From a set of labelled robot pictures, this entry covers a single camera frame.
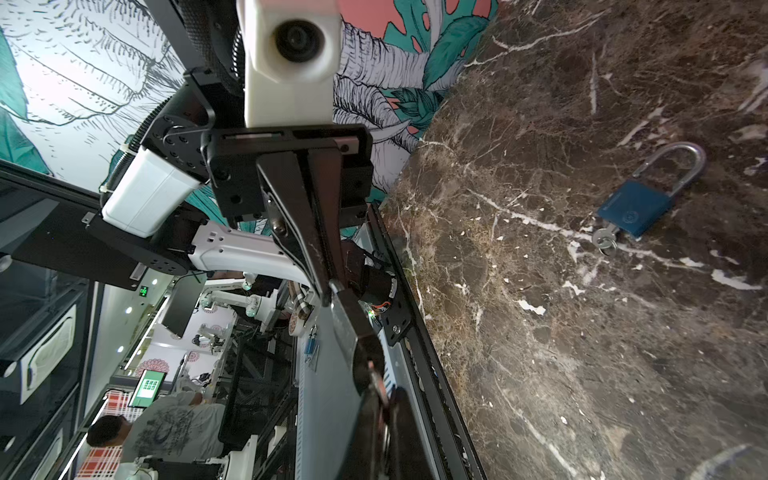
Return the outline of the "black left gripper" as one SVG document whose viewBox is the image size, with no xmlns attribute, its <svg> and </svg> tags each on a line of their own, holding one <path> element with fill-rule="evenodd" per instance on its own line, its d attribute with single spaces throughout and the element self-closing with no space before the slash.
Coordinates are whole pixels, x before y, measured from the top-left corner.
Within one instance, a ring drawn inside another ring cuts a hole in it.
<svg viewBox="0 0 768 480">
<path fill-rule="evenodd" d="M 304 273 L 323 306 L 331 303 L 329 281 L 346 280 L 340 227 L 359 226 L 366 216 L 372 146 L 372 135 L 361 124 L 212 129 L 202 137 L 227 223 L 235 227 L 268 216 L 275 243 Z"/>
</svg>

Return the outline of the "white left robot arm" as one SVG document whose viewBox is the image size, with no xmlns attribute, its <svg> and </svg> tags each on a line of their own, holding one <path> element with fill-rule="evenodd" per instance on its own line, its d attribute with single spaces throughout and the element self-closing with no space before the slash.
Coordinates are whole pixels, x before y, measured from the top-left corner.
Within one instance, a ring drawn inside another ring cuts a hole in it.
<svg viewBox="0 0 768 480">
<path fill-rule="evenodd" d="M 145 121 L 88 231 L 159 271 L 243 270 L 360 296 L 373 138 L 333 120 L 334 1 L 179 1 L 203 62 Z"/>
</svg>

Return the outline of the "small black padlock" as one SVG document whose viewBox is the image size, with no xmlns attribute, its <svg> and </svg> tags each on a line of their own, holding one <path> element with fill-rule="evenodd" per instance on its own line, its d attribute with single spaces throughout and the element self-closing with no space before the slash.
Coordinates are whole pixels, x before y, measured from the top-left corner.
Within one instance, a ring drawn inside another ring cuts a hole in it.
<svg viewBox="0 0 768 480">
<path fill-rule="evenodd" d="M 356 390 L 372 390 L 384 407 L 389 398 L 383 381 L 386 365 L 377 334 L 355 293 L 339 280 L 330 282 L 334 334 L 348 364 Z"/>
</svg>

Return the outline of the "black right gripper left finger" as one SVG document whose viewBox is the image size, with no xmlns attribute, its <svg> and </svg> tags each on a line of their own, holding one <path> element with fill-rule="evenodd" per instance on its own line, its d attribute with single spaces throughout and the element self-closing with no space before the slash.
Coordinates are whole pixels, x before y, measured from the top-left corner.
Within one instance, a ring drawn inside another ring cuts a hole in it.
<svg viewBox="0 0 768 480">
<path fill-rule="evenodd" d="M 378 479 L 384 439 L 384 407 L 379 394 L 368 389 L 362 395 L 356 423 L 337 479 Z"/>
</svg>

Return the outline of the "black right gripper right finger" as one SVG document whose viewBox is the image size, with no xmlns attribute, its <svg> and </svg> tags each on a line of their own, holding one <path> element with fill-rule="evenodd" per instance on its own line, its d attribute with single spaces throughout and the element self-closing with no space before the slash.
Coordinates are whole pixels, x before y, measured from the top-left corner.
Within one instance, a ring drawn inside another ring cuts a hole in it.
<svg viewBox="0 0 768 480">
<path fill-rule="evenodd" d="M 432 479 L 432 471 L 421 442 L 409 396 L 397 387 L 387 410 L 389 427 L 388 467 L 390 479 Z"/>
</svg>

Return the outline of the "blue padlock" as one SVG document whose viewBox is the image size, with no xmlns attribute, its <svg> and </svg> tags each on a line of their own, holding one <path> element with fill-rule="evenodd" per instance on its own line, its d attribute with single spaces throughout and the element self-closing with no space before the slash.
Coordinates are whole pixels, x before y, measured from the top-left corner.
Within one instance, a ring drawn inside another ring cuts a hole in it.
<svg viewBox="0 0 768 480">
<path fill-rule="evenodd" d="M 674 152 L 692 155 L 693 164 L 668 191 L 644 184 L 643 174 L 659 160 Z M 667 144 L 648 157 L 596 211 L 604 226 L 592 235 L 592 244 L 604 255 L 618 249 L 623 232 L 640 238 L 673 205 L 676 197 L 704 171 L 707 154 L 698 144 L 681 141 Z"/>
</svg>

